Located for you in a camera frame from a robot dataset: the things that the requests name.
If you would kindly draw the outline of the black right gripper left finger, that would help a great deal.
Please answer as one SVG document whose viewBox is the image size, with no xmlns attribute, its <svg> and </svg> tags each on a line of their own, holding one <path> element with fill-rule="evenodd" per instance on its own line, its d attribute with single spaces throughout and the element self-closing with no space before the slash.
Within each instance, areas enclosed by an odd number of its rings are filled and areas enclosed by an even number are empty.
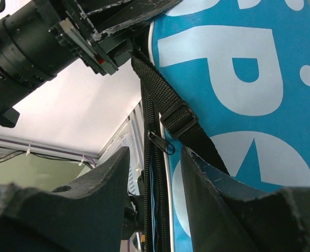
<svg viewBox="0 0 310 252">
<path fill-rule="evenodd" d="M 0 251 L 119 251 L 130 150 L 51 192 L 0 185 Z"/>
</svg>

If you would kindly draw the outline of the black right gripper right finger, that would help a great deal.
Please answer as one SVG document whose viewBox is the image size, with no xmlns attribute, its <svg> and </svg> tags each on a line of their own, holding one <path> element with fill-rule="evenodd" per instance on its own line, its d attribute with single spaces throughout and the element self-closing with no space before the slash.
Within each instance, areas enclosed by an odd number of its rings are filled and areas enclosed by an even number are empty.
<svg viewBox="0 0 310 252">
<path fill-rule="evenodd" d="M 310 251 L 310 187 L 268 193 L 181 151 L 194 251 Z"/>
</svg>

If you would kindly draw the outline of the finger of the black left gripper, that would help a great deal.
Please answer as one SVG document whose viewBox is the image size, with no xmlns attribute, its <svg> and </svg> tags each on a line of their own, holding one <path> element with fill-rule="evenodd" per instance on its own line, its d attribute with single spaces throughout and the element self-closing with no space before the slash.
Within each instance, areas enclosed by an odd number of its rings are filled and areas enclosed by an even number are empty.
<svg viewBox="0 0 310 252">
<path fill-rule="evenodd" d="M 79 1 L 94 26 L 94 39 L 105 39 L 130 27 L 143 27 L 180 1 Z"/>
</svg>

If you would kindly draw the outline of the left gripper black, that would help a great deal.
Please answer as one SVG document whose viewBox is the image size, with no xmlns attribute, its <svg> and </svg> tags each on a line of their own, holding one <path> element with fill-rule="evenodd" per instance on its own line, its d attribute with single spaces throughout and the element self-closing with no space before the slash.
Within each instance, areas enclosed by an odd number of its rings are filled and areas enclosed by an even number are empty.
<svg viewBox="0 0 310 252">
<path fill-rule="evenodd" d="M 77 1 L 30 1 L 0 20 L 0 126 L 15 127 L 14 106 L 77 59 L 102 75 L 129 60 L 125 39 L 92 41 L 80 11 Z"/>
</svg>

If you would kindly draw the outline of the blue racket bag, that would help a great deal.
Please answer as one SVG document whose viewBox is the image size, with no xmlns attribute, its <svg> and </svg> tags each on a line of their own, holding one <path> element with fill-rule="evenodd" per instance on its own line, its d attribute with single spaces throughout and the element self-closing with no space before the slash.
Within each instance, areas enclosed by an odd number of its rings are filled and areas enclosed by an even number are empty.
<svg viewBox="0 0 310 252">
<path fill-rule="evenodd" d="M 135 49 L 150 187 L 169 248 L 194 251 L 181 151 L 268 193 L 310 187 L 310 1 L 182 1 Z"/>
</svg>

